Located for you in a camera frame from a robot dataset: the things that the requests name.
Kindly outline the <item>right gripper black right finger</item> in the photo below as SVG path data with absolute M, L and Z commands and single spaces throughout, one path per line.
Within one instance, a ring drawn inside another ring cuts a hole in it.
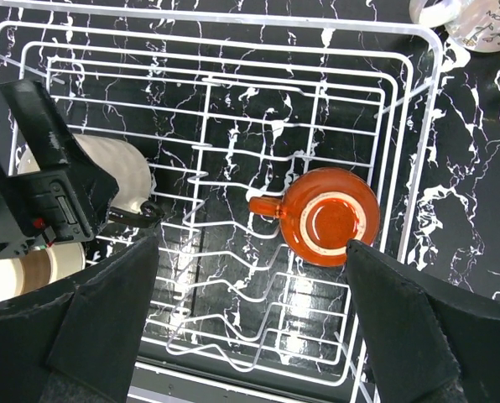
M 352 240 L 347 283 L 383 402 L 500 402 L 500 301 Z

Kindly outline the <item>cream ribbed mug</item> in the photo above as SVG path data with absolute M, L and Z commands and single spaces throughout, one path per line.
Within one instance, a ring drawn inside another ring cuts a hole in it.
M 91 159 L 112 175 L 119 190 L 113 198 L 107 221 L 136 228 L 153 228 L 164 215 L 161 207 L 149 200 L 152 177 L 148 162 L 133 145 L 118 139 L 73 134 Z M 18 174 L 39 169 L 27 149 L 18 166 Z

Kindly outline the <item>floral iridescent white mug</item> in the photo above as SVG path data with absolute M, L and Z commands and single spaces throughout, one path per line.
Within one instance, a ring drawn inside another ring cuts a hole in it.
M 500 0 L 439 1 L 411 0 L 409 16 L 427 28 L 443 26 L 449 38 L 478 53 L 500 51 Z

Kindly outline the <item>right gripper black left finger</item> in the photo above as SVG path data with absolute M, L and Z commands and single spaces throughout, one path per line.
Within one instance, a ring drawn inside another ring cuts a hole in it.
M 0 301 L 0 402 L 124 402 L 159 265 L 142 238 Z

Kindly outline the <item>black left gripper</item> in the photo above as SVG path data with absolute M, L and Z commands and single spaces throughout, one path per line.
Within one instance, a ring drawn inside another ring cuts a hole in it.
M 116 179 L 78 144 L 40 82 L 10 81 L 0 92 L 39 167 L 9 176 L 0 164 L 0 259 L 92 240 L 107 224 Z

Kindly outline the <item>brown and cream cup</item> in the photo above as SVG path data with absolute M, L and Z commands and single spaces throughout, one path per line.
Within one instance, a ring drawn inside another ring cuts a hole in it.
M 21 258 L 0 259 L 0 301 L 21 296 L 83 270 L 81 243 L 56 244 Z

